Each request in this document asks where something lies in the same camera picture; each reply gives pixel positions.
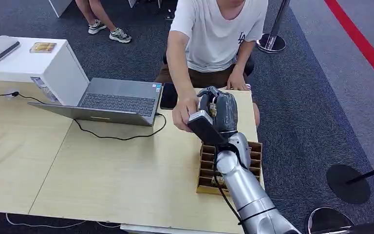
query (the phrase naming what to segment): brown shorts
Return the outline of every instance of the brown shorts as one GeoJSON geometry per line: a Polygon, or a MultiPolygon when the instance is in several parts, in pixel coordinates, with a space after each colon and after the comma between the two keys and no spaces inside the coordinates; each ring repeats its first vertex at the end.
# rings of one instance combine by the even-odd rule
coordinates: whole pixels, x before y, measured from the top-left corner
{"type": "MultiPolygon", "coordinates": [[[[234,65],[231,65],[229,68],[219,72],[198,72],[193,69],[188,69],[188,74],[190,75],[191,83],[194,88],[206,88],[208,86],[215,86],[216,88],[223,88],[227,86],[227,80],[230,77],[231,72],[233,71],[234,65]]],[[[160,73],[158,74],[155,82],[158,83],[172,83],[170,76],[170,71],[168,70],[168,65],[164,64],[160,73]]]]}

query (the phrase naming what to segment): wooden compartment tray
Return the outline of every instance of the wooden compartment tray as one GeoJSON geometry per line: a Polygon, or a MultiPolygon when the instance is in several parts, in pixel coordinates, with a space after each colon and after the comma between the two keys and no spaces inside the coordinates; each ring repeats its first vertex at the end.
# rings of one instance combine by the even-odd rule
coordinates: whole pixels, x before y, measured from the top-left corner
{"type": "MultiPolygon", "coordinates": [[[[249,142],[249,147],[251,159],[249,170],[256,176],[257,180],[260,181],[262,168],[262,144],[258,142],[249,142]]],[[[213,176],[213,161],[214,146],[202,144],[200,149],[200,169],[197,176],[197,193],[221,195],[213,176]]],[[[224,184],[222,175],[217,170],[216,177],[224,194],[230,196],[230,193],[224,184]]]]}

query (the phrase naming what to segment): laptop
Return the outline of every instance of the laptop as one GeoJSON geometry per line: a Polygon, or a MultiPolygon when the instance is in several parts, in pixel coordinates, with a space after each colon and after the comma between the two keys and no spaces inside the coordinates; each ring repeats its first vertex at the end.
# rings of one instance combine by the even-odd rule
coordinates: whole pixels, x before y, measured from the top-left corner
{"type": "Polygon", "coordinates": [[[72,119],[152,126],[160,92],[160,83],[93,78],[78,106],[28,104],[72,119]]]}

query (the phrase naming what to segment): printed logo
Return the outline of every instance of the printed logo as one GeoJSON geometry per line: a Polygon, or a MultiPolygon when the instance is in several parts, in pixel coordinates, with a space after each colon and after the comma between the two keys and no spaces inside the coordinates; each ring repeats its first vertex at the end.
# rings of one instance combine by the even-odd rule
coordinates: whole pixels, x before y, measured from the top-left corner
{"type": "Polygon", "coordinates": [[[244,32],[241,32],[239,39],[238,39],[239,44],[242,44],[245,38],[246,38],[246,34],[244,34],[244,32]]]}

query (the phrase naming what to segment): red floor stripe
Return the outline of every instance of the red floor stripe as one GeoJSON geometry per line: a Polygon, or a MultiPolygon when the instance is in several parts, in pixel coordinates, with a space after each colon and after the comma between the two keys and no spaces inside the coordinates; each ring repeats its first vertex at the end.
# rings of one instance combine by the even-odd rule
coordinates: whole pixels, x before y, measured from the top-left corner
{"type": "Polygon", "coordinates": [[[372,47],[372,45],[368,42],[368,40],[366,40],[366,38],[355,26],[352,20],[343,11],[337,0],[325,0],[325,2],[328,5],[329,9],[335,15],[336,19],[348,33],[352,41],[362,52],[363,56],[365,56],[366,60],[374,68],[374,48],[372,47]]]}

